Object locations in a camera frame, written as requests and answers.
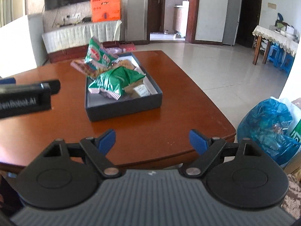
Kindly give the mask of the brown white cake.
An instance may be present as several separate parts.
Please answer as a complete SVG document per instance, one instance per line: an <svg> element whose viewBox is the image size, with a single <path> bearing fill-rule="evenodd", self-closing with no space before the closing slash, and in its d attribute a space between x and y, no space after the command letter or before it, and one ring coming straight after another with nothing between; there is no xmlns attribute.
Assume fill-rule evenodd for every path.
<svg viewBox="0 0 301 226"><path fill-rule="evenodd" d="M150 96L151 94L146 85L144 84L143 79L128 85L124 88L124 91L132 99Z"/></svg>

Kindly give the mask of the dark blue shallow box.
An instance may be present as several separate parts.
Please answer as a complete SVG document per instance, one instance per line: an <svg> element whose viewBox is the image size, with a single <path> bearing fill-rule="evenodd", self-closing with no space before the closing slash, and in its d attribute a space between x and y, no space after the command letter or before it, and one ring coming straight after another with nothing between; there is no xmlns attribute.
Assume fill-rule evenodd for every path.
<svg viewBox="0 0 301 226"><path fill-rule="evenodd" d="M131 95L126 94L120 99L115 100L106 97L103 93L92 94L88 90L88 86L92 83L92 80L87 78L85 86L85 109L91 122L147 111L159 108L162 105L162 90L137 57L133 53L124 53L120 55L120 58L121 60L130 60L139 72L145 74L143 84L148 89L150 95L133 98Z"/></svg>

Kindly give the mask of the tv cabinet with lace cloth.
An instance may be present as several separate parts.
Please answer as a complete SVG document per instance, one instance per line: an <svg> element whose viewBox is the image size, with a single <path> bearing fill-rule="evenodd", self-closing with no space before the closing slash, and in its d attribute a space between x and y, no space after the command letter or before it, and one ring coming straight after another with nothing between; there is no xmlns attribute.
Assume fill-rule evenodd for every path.
<svg viewBox="0 0 301 226"><path fill-rule="evenodd" d="M44 33L42 38L50 62L57 63L86 56L93 36L107 45L116 44L120 41L121 23L121 20L87 22Z"/></svg>

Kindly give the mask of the white chest freezer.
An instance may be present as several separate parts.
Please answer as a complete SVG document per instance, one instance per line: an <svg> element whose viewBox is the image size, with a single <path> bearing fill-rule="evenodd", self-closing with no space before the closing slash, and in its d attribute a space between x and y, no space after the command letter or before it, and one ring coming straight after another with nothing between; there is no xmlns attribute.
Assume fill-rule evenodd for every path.
<svg viewBox="0 0 301 226"><path fill-rule="evenodd" d="M1 27L2 78L38 68L48 60L43 33L41 14L25 15Z"/></svg>

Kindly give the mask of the green peanut snack bag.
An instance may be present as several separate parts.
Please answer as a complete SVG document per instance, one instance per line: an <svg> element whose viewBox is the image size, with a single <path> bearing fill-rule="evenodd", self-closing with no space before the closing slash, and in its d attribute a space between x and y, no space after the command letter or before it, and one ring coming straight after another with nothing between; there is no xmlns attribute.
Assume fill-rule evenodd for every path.
<svg viewBox="0 0 301 226"><path fill-rule="evenodd" d="M104 48L103 44L93 36L90 39L85 59L73 60L70 66L83 75L96 79L99 75L108 71L117 58L117 54Z"/></svg>

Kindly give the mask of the dark green snack bag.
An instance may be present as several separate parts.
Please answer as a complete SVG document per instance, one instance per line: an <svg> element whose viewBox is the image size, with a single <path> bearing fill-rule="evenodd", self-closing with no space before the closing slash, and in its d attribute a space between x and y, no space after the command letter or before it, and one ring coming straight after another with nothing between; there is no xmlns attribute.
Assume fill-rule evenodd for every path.
<svg viewBox="0 0 301 226"><path fill-rule="evenodd" d="M101 73L89 86L91 94L105 93L109 98L119 100L125 95L125 88L142 81L146 74L123 66Z"/></svg>

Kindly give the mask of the blue plastic bag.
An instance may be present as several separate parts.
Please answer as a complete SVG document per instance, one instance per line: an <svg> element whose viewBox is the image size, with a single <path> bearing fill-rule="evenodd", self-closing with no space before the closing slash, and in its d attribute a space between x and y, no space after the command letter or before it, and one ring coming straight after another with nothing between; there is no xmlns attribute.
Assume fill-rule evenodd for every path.
<svg viewBox="0 0 301 226"><path fill-rule="evenodd" d="M237 129L237 139L253 140L281 167L300 151L300 135L292 137L300 120L300 109L287 99L269 98L245 115Z"/></svg>

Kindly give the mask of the purple detergent bottle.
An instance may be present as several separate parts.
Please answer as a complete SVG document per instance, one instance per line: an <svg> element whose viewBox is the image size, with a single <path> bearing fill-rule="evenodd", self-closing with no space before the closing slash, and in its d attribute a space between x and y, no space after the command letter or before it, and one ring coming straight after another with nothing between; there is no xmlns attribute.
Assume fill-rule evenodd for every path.
<svg viewBox="0 0 301 226"><path fill-rule="evenodd" d="M111 54L117 54L117 55L126 52L126 49L124 49L124 48L119 48L119 47L110 47L110 48L108 48L108 50L109 50L109 52L110 52Z"/></svg>

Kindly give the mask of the yellow wrapped pastry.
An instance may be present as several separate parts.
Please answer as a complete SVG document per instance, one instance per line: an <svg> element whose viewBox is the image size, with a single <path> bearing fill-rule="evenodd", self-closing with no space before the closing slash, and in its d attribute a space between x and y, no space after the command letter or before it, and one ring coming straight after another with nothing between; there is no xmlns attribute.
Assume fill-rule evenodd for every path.
<svg viewBox="0 0 301 226"><path fill-rule="evenodd" d="M136 66L128 59L118 60L112 64L112 68L124 67L126 69L134 70Z"/></svg>

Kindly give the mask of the pink floor scale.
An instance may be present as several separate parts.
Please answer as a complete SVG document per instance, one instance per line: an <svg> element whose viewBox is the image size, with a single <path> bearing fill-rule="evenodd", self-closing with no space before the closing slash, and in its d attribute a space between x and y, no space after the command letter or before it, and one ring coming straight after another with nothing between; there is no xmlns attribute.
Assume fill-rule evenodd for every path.
<svg viewBox="0 0 301 226"><path fill-rule="evenodd" d="M123 52L133 52L136 50L136 46L134 45L133 42L125 42L125 41L119 43L119 48L121 48Z"/></svg>

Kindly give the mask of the orange gift box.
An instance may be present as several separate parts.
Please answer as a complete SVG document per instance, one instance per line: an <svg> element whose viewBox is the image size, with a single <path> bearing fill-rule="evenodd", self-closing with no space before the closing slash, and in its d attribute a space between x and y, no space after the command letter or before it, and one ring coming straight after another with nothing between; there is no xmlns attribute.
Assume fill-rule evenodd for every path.
<svg viewBox="0 0 301 226"><path fill-rule="evenodd" d="M120 0L90 0L92 22L121 20Z"/></svg>

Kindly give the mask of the blue plastic stool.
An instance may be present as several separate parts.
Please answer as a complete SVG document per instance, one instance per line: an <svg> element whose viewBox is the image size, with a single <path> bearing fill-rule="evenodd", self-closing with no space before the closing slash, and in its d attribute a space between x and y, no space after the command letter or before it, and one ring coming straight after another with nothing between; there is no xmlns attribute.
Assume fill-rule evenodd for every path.
<svg viewBox="0 0 301 226"><path fill-rule="evenodd" d="M267 60L272 62L275 68L278 68L281 65L282 58L284 55L284 49L273 43L270 46Z"/></svg>

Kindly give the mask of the side table with lace cloth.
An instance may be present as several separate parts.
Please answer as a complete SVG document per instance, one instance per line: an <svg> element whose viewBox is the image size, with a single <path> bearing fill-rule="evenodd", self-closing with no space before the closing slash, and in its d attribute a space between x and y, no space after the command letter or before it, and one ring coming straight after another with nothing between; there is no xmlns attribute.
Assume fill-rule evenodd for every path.
<svg viewBox="0 0 301 226"><path fill-rule="evenodd" d="M254 58L252 61L253 65L257 64L258 56L261 48L261 41L265 39L268 41L267 47L264 52L264 58L262 63L265 64L267 61L269 49L272 43L279 45L286 53L290 54L291 56L295 57L298 49L298 43L294 42L292 39L283 36L281 33L277 33L270 29L256 26L253 30L252 34L257 38L257 43L255 46Z"/></svg>

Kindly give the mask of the grey refrigerator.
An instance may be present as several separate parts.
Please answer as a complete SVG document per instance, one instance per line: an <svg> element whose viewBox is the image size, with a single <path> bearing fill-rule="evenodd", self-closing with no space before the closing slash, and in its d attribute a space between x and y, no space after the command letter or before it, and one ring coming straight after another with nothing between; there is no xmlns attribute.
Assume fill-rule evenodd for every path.
<svg viewBox="0 0 301 226"><path fill-rule="evenodd" d="M226 22L222 39L224 45L235 45L240 21L241 4L242 0L228 0Z"/></svg>

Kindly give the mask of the white wall power strip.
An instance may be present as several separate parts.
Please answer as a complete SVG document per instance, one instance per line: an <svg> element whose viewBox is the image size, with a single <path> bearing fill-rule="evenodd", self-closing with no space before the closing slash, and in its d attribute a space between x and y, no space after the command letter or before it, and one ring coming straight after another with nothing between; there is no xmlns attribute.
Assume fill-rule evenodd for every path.
<svg viewBox="0 0 301 226"><path fill-rule="evenodd" d="M75 13L75 14L71 14L71 15L64 15L62 17L62 21L69 22L69 23L76 23L76 22L80 21L81 17L82 17L81 13Z"/></svg>

